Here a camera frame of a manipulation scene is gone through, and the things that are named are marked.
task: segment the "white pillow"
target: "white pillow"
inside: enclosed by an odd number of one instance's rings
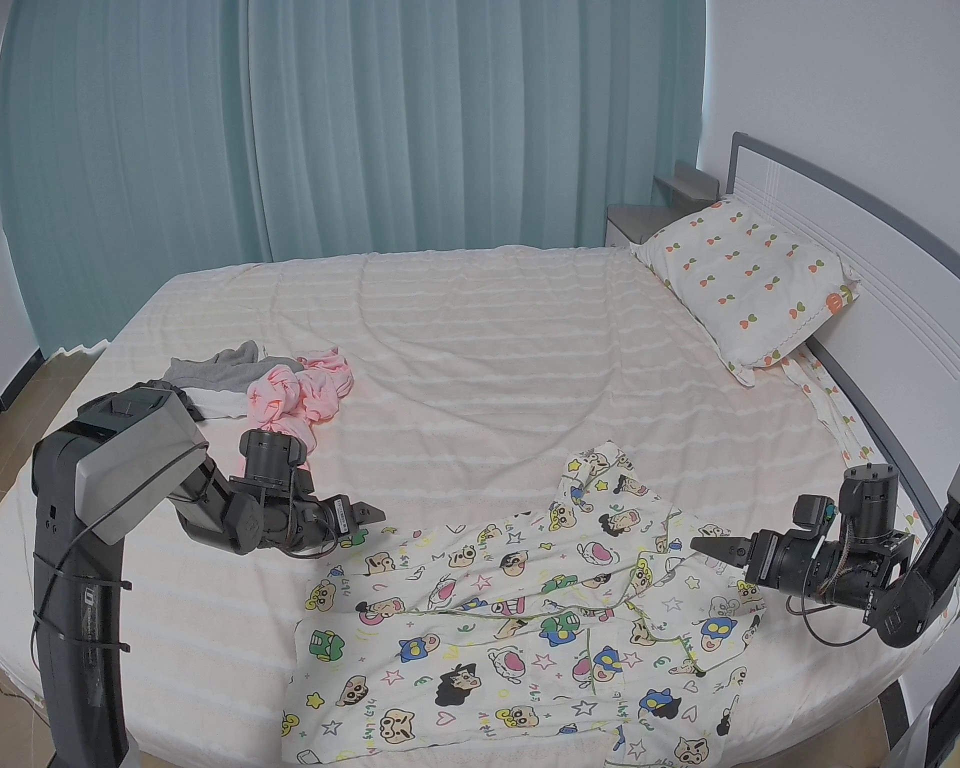
[[[754,368],[778,363],[857,295],[839,256],[736,198],[661,229],[635,254],[748,387]]]

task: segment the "bed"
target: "bed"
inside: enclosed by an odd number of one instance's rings
[[[728,192],[805,228],[864,275],[870,300],[851,307],[849,320],[845,314],[824,326],[811,348],[860,413],[872,410],[877,449],[904,474],[922,532],[945,496],[948,465],[955,468],[960,456],[958,432],[923,418],[903,426],[897,385],[916,379],[901,372],[877,384],[887,362],[870,357],[876,336],[864,327],[894,328],[894,316],[883,314],[891,301],[874,286],[896,282],[898,301],[914,308],[910,332],[916,338],[925,328],[920,320],[933,320],[927,325],[943,333],[933,334],[935,351],[924,349],[942,369],[946,347],[956,367],[956,343],[948,340],[960,337],[960,327],[938,310],[948,307],[939,293],[920,318],[918,304],[908,301],[920,293],[909,280],[876,275],[888,269],[881,256],[903,254],[900,239],[916,251],[908,254],[913,269],[944,272],[936,273],[943,285],[935,291],[956,296],[957,272],[937,258],[947,259],[939,246],[900,234],[870,212],[870,200],[852,200],[847,187],[834,191],[822,173],[738,134]],[[861,213],[870,221],[845,228]],[[759,372],[753,389],[741,386],[702,328],[626,249],[366,254],[178,276],[118,334],[51,429],[94,396],[161,375],[171,356],[203,359],[247,338],[276,355],[341,347],[356,385],[337,418],[318,428],[309,460],[317,494],[347,493],[404,526],[480,522],[545,506],[568,453],[605,440],[631,454],[662,495],[723,516],[744,534],[761,525],[785,529],[795,496],[835,495],[844,470],[833,435],[782,368]],[[912,362],[933,370],[925,358]],[[916,386],[932,388],[930,397],[956,396],[955,377],[931,374]],[[201,427],[224,473],[238,472],[244,421]],[[926,447],[930,435],[936,450]],[[34,504],[27,466],[0,502],[0,664],[38,694],[28,645]],[[133,591],[123,597],[121,637],[132,652],[123,658],[123,685],[127,725],[143,751],[184,768],[279,764],[283,695],[296,664],[293,630],[303,614],[302,587],[317,570],[274,551],[237,558],[201,547],[183,534],[167,502],[128,536],[124,572]],[[947,623],[940,619],[901,651],[875,636],[829,649],[782,600],[768,598],[764,633],[751,651],[761,672],[744,688],[725,765],[772,754],[863,707]],[[818,618],[832,639],[861,626],[855,612]],[[495,751],[442,747],[368,760],[580,766],[599,764],[609,748],[609,737],[594,733],[562,747],[555,739],[515,739]]]

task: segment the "curtain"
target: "curtain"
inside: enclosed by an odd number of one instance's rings
[[[44,352],[173,275],[603,243],[696,159],[704,0],[17,0],[0,206]]]

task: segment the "white headboard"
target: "white headboard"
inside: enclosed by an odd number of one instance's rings
[[[746,133],[733,135],[727,193],[859,273],[860,298],[809,346],[929,525],[960,464],[960,253],[870,193]]]

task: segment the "bedside table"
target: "bedside table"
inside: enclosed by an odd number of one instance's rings
[[[667,191],[670,206],[608,205],[608,248],[643,243],[668,224],[719,200],[720,182],[682,160],[677,160],[673,176],[654,176],[654,182]]]

